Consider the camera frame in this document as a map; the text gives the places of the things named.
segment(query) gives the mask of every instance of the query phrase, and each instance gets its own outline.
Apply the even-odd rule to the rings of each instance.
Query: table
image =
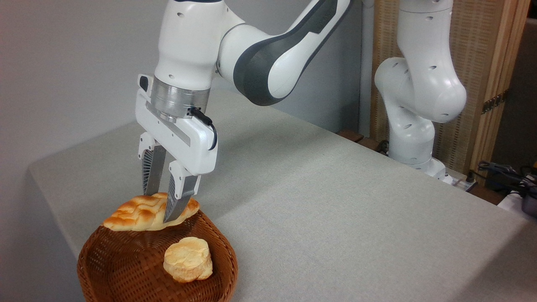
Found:
[[[219,155],[196,199],[237,254],[234,301],[537,299],[534,223],[231,92],[214,91],[207,115]],[[142,132],[31,165],[75,256],[141,194]]]

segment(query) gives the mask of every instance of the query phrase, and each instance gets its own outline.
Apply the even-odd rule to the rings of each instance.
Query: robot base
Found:
[[[421,172],[441,180],[447,184],[453,183],[453,178],[446,172],[446,166],[439,160],[431,158],[421,164],[407,164],[412,169],[420,170]]]

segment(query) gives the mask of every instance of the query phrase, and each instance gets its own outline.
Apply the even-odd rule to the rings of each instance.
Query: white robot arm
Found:
[[[404,58],[385,60],[375,74],[390,129],[389,156],[451,182],[432,158],[434,126],[456,118],[466,103],[449,51],[453,0],[401,0],[397,44]]]
[[[140,75],[136,120],[143,191],[156,193],[164,157],[171,172],[165,221],[177,218],[214,170],[217,132],[205,116],[215,65],[257,105],[284,99],[348,10],[351,0],[312,0],[291,27],[271,36],[244,24],[223,0],[169,0],[155,76]]]

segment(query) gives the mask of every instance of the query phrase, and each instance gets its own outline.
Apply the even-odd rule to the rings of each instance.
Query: bread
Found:
[[[181,224],[196,214],[200,208],[200,204],[191,198],[176,220],[164,223],[167,201],[167,193],[136,196],[120,205],[110,217],[104,220],[103,226],[113,231],[159,231]]]
[[[170,245],[164,253],[164,270],[181,283],[205,280],[213,273],[207,241],[186,237]]]

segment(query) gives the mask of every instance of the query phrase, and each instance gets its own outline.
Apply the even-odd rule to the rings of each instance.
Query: brown wicker basket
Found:
[[[189,236],[209,244],[213,274],[207,280],[178,283],[164,271],[164,252]],[[226,237],[198,211],[161,231],[115,232],[99,226],[80,252],[77,272],[86,301],[225,302],[235,291],[238,266]]]

